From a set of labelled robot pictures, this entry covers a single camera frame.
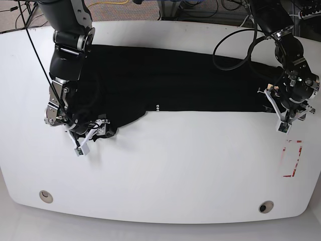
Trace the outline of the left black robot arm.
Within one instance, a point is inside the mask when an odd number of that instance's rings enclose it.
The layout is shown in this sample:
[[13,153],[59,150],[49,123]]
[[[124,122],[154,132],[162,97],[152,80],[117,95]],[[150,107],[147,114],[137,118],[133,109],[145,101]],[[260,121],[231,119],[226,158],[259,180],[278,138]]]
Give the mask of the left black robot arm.
[[217,62],[213,64],[223,71],[250,64],[254,47],[264,40],[272,39],[275,43],[275,57],[283,70],[263,93],[278,116],[277,131],[288,133],[294,121],[304,120],[308,112],[315,112],[307,101],[317,95],[320,79],[312,73],[304,58],[303,45],[292,34],[294,22],[280,1],[242,1],[242,5],[254,24],[253,41],[247,55],[235,66],[222,67]]

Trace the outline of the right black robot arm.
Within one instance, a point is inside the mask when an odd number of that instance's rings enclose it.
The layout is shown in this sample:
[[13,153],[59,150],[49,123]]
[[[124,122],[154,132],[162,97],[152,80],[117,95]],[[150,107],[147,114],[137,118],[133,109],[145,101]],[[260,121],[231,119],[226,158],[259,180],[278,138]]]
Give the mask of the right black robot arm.
[[76,82],[95,34],[91,12],[84,1],[36,3],[55,30],[55,49],[50,70],[45,73],[50,99],[44,121],[52,127],[65,126],[77,156],[87,155],[89,140],[112,133],[110,121],[106,117],[86,117],[87,108],[79,112],[72,110],[72,100],[77,92]]

